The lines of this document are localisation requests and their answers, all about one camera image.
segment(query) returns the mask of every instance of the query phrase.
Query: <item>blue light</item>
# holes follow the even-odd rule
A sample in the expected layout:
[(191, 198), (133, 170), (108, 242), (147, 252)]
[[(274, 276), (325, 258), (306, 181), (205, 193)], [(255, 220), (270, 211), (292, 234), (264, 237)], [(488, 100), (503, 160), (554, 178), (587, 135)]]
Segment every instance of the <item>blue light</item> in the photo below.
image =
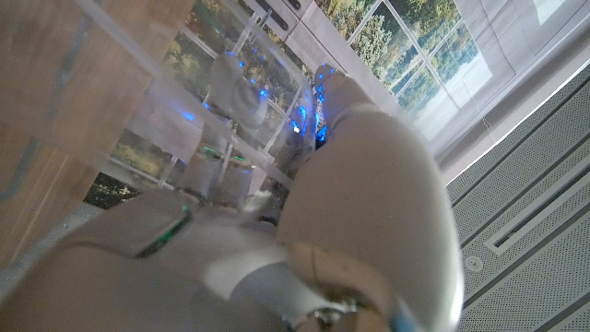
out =
[(299, 107), (299, 111), (301, 112), (301, 117), (303, 117), (303, 131), (301, 132), (301, 134), (305, 136), (305, 128), (307, 128), (307, 125), (305, 123), (305, 121), (307, 120), (307, 112), (305, 112), (305, 107), (303, 106)]
[(307, 119), (307, 113), (305, 112), (305, 107), (300, 106), (299, 110), (301, 111), (301, 116), (303, 117), (303, 122), (305, 122), (305, 119)]
[(320, 139), (320, 142), (324, 142), (325, 141), (325, 136), (327, 135), (327, 133), (328, 133), (328, 126), (325, 125), (324, 128), (322, 128), (322, 130), (320, 130), (317, 133), (317, 137)]
[(194, 115), (192, 115), (190, 113), (187, 113), (187, 112), (183, 113), (183, 116), (188, 121), (193, 121), (195, 119), (195, 116)]

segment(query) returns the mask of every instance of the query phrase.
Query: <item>wooden surface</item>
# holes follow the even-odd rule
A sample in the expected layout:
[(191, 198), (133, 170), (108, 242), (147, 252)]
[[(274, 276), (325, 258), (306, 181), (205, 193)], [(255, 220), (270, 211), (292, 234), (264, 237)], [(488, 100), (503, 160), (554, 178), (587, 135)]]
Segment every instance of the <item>wooden surface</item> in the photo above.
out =
[[(101, 6), (161, 59), (192, 2)], [(150, 75), (71, 0), (0, 4), (0, 73), (1, 268), (81, 202)]]

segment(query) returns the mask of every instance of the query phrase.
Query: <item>white plastic casing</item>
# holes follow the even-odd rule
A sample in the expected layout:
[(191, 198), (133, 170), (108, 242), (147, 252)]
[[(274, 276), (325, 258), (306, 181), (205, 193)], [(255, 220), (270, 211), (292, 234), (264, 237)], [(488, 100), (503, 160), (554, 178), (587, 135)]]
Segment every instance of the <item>white plastic casing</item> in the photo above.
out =
[(291, 268), (325, 296), (360, 298), (387, 322), (407, 310), (417, 329), (452, 330), (463, 276), (434, 160), (351, 77), (325, 65), (316, 82), (328, 141), (299, 169), (278, 224)]

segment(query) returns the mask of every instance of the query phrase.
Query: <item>perforated ceiling panel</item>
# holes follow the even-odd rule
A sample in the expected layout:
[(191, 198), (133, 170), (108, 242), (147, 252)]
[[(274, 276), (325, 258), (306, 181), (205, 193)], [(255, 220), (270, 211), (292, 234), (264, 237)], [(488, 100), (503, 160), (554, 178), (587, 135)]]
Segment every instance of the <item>perforated ceiling panel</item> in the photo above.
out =
[(547, 102), (526, 118), (518, 127), (516, 127), (500, 144), (491, 149), (486, 155), (481, 157), (471, 167), (457, 176), (449, 185), (447, 190), (453, 204), (463, 197), (469, 189), (478, 183), (478, 180), (484, 177), (494, 165), (503, 159), (513, 148), (518, 146), (518, 142), (525, 139), (534, 132), (534, 128), (542, 124), (543, 121), (559, 109), (559, 106), (566, 102), (579, 88), (584, 86), (585, 81), (590, 77), (590, 66), (585, 68), (574, 77), (568, 84), (553, 95)]
[(449, 184), (465, 262), (459, 330), (588, 330), (589, 78)]
[(529, 331), (590, 291), (590, 214), (464, 310), (460, 331)]
[(590, 85), (565, 102), (454, 206), (459, 241), (464, 242), (529, 185), (567, 158), (590, 133)]
[(590, 331), (590, 303), (587, 303), (570, 317), (564, 319), (561, 323), (551, 329), (551, 332), (557, 331)]

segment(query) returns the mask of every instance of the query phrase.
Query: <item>window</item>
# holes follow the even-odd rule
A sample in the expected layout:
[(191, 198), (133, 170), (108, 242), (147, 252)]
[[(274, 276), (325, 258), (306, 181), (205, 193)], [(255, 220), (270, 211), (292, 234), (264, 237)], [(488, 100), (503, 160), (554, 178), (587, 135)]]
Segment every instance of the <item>window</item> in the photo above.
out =
[(316, 4), (427, 138), (491, 78), (453, 0)]

